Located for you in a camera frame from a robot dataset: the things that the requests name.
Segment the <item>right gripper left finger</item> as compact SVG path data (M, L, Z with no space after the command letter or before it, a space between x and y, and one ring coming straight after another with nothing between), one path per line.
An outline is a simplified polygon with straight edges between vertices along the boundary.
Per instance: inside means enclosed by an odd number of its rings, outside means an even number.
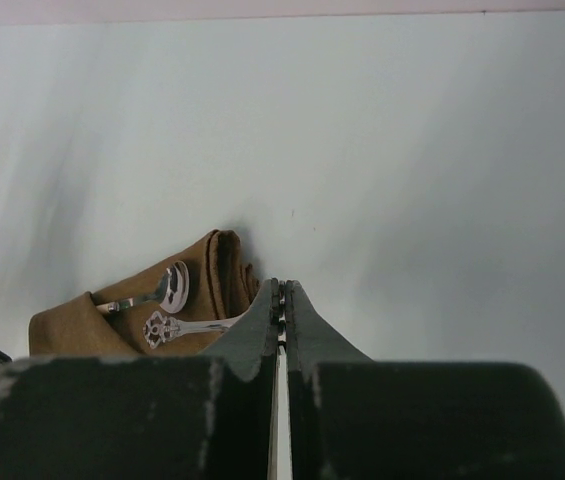
M0 372L0 479L272 479L281 289L194 356L29 357Z

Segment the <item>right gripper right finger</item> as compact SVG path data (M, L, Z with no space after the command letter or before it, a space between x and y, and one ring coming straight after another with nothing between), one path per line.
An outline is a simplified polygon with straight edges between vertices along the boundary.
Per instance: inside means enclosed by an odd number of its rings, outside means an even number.
M565 479L565 416L511 362L375 361L284 287L297 479Z

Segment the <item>silver metal fork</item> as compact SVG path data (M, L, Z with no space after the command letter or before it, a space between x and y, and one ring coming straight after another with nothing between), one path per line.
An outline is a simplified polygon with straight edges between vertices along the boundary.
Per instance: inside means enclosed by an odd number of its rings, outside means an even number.
M183 321L155 311L145 322L143 335L151 349L189 334L225 332L244 317L243 314L222 320Z

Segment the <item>silver metal spoon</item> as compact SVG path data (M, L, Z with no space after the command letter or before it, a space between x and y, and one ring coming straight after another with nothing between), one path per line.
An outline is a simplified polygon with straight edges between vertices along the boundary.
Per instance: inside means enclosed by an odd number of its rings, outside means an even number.
M177 261L166 269L154 292L100 304L96 306L96 310L109 315L149 302L156 302L165 312L175 314L186 305L189 286L188 267L183 261Z

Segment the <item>brown cloth napkin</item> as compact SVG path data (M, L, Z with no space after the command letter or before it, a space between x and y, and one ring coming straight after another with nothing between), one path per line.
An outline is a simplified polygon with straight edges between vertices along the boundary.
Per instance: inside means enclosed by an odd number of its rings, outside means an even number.
M212 230L185 250L94 293L35 314L28 328L29 354L59 356L195 355L217 341L219 332L190 333L152 349L144 326L154 312L152 301L105 315L101 304L148 294L167 268L182 261L190 274L189 297L175 315L183 321L224 320L244 313L256 297L260 281L243 258L241 241L232 230Z

